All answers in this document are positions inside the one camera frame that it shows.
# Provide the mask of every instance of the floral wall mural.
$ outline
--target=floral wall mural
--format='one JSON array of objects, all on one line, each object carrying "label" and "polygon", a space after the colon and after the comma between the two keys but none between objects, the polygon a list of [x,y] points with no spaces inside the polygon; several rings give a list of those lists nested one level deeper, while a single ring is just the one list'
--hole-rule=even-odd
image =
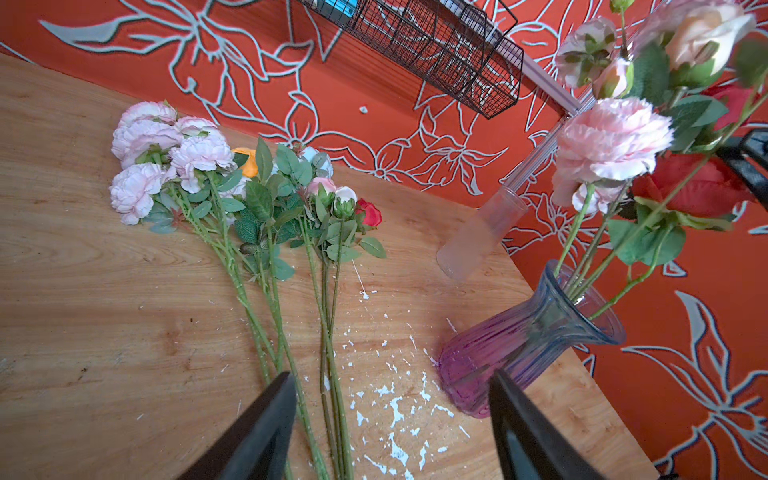
[{"label": "floral wall mural", "polygon": [[[658,3],[637,0],[631,28]],[[475,4],[500,28],[511,25],[498,0]],[[768,35],[768,4],[742,5]],[[520,20],[511,36],[555,77],[554,53],[568,32],[611,16],[605,0],[508,6]],[[240,131],[311,143],[337,164],[473,207],[562,113],[523,80],[519,104],[485,120],[292,0],[41,0],[5,8],[7,55],[138,98],[166,98]],[[768,126],[765,109],[752,120],[759,125]],[[505,239],[531,283],[559,254],[574,216],[551,202],[552,164],[525,182],[519,193],[531,209]],[[768,478],[768,325],[758,303],[768,214],[756,204],[734,214],[735,232],[692,233],[683,255],[619,304],[624,348],[579,351],[663,473]],[[595,230],[582,228],[579,253]],[[598,281],[601,291],[614,293],[624,277],[614,268]]]}]

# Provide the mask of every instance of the wooden table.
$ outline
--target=wooden table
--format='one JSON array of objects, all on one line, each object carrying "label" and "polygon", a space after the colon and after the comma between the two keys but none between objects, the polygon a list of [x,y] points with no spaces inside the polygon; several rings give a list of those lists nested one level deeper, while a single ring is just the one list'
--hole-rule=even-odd
[{"label": "wooden table", "polygon": [[[126,227],[110,208],[107,187],[120,170],[111,132],[135,99],[4,55],[0,70],[0,477],[173,478],[262,389],[233,287],[193,235]],[[403,478],[408,469],[414,478],[501,478],[489,420],[454,415],[432,357],[454,335],[451,323],[461,331],[521,302],[528,284],[501,248],[454,284],[435,251],[471,209],[336,170],[338,184],[383,212],[376,236],[389,252],[347,267],[341,286],[336,361],[354,406],[356,477],[395,478],[395,469]],[[302,252],[286,255],[297,273],[281,295],[324,437]],[[610,478],[656,478],[572,351],[527,394]],[[405,466],[392,457],[393,439],[409,455]],[[293,444],[296,478],[312,478],[298,429]]]}]

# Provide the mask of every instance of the frosted glass cup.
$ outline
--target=frosted glass cup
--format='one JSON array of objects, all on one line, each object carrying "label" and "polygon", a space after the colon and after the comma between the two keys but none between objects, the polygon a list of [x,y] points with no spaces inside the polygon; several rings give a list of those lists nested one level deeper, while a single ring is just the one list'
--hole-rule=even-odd
[{"label": "frosted glass cup", "polygon": [[528,205],[502,185],[438,250],[438,265],[446,275],[463,282],[527,211]]}]

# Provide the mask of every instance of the glass vase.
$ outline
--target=glass vase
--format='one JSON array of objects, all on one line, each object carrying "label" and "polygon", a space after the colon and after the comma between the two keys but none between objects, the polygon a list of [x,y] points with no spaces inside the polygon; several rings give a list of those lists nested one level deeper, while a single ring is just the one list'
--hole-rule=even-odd
[{"label": "glass vase", "polygon": [[554,277],[555,260],[547,262],[533,296],[473,326],[442,349],[439,373],[454,404],[476,418],[489,415],[488,380],[497,369],[521,389],[530,385],[567,348],[579,344],[618,345],[627,334],[612,309],[588,317],[605,304],[590,288],[574,305],[561,289],[573,270],[563,266]]}]

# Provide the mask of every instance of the wire basket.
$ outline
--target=wire basket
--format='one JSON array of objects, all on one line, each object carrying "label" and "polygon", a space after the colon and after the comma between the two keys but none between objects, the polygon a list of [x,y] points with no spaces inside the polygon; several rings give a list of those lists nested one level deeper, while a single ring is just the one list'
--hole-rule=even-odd
[{"label": "wire basket", "polygon": [[299,0],[422,80],[492,118],[518,102],[523,50],[464,0]]}]

